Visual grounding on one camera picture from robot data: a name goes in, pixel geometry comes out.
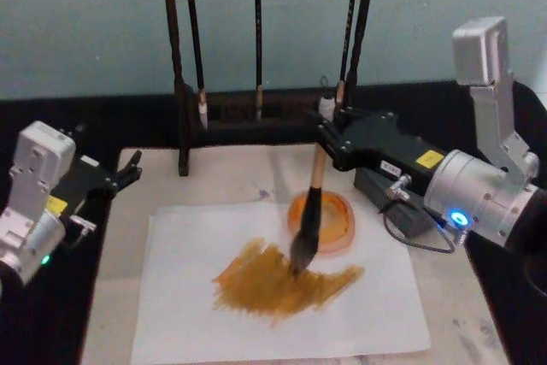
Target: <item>white table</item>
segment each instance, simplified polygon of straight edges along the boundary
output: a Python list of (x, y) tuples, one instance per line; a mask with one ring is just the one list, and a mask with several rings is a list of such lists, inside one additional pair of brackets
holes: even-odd
[[(133, 152), (133, 149), (123, 150), (120, 164), (125, 164)], [(309, 186), (312, 156), (312, 145), (199, 149), (191, 152), (191, 175), (179, 177), (178, 151), (143, 150), (141, 180), (118, 195), (110, 213), (82, 363), (129, 363), (150, 215), (161, 206), (180, 204), (289, 203)], [(367, 201), (353, 187), (354, 175), (328, 166), (324, 187), (350, 201)], [(419, 240), (442, 245), (436, 233), (422, 237)], [(324, 363), (508, 363), (465, 250), (460, 248), (449, 256), (417, 249), (410, 249), (409, 253), (432, 348), (411, 354), (350, 357)], [(279, 361), (281, 365), (294, 363), (303, 362)]]

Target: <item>white paper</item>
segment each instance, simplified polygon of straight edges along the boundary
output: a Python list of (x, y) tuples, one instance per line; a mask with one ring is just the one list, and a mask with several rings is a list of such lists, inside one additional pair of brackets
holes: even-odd
[(310, 269), (350, 264), (364, 275), (321, 312), (308, 309), (271, 328), (229, 310), (213, 310), (215, 284), (253, 238), (286, 253), (287, 206), (248, 203), (176, 207), (150, 219), (132, 364), (333, 358), (430, 348), (409, 253), (367, 203), (351, 204), (356, 237), (342, 256), (316, 257)]

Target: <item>paint dish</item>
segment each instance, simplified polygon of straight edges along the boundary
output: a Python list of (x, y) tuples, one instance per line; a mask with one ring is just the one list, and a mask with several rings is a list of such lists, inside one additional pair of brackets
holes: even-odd
[[(287, 226), (291, 235), (300, 230), (300, 220), (307, 192), (297, 195), (287, 212)], [(321, 227), (319, 248), (322, 255), (338, 254), (347, 250), (356, 233), (353, 209), (345, 198), (332, 191), (323, 191), (321, 195)]]

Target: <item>light blue wall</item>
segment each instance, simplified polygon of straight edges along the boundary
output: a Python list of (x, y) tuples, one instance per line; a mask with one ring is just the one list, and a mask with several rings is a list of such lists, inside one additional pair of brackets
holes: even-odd
[[(267, 88), (335, 84), (348, 0), (263, 0)], [(195, 85), (186, 0), (178, 0), (185, 79)], [(206, 87), (252, 89), (254, 1), (197, 0)], [(451, 32), (505, 15), (517, 78), (531, 84), (547, 0), (372, 0), (363, 84), (453, 78)], [(172, 90), (164, 0), (0, 0), (0, 97)]]

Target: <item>calligraphy brush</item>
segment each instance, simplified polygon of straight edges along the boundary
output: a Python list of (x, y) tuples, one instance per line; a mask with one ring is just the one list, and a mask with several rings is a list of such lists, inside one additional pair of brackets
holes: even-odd
[[(351, 52), (350, 71), (346, 79), (355, 90), (357, 82), (357, 65), (361, 53), (361, 43), (367, 24), (368, 6), (370, 0), (359, 2), (359, 13), (356, 23), (356, 34)], [(319, 144), (315, 144), (314, 164), (311, 184), (304, 204), (300, 231), (291, 244), (291, 271), (298, 275), (312, 262), (319, 248), (319, 229), (321, 227), (321, 187), (325, 170), (326, 152)]]
[(256, 28), (256, 119), (262, 118), (262, 0), (255, 0)]
[(353, 49), (351, 51), (350, 71), (345, 80), (344, 106), (350, 103), (357, 88), (357, 66), (361, 55), (362, 40), (365, 36), (367, 27), (368, 9), (370, 0), (361, 0), (359, 2), (359, 12), (357, 14), (356, 32), (353, 39)]
[(197, 25), (196, 0), (188, 0), (188, 9), (190, 11), (191, 39), (192, 43), (194, 44), (194, 58), (196, 61), (196, 76), (198, 89), (197, 106), (199, 110), (199, 118), (202, 122), (203, 128), (207, 129), (207, 96), (205, 95), (205, 86), (203, 84), (202, 50), (199, 44), (199, 28)]
[(342, 51), (342, 65), (340, 67), (340, 80), (338, 81), (338, 87), (336, 91), (337, 106), (340, 106), (344, 100), (345, 69), (346, 69), (346, 63), (348, 60), (348, 50), (350, 48), (351, 24), (353, 22), (353, 10), (355, 7), (355, 3), (356, 3), (356, 0), (350, 0), (350, 5), (348, 6), (348, 19), (345, 25), (344, 48)]

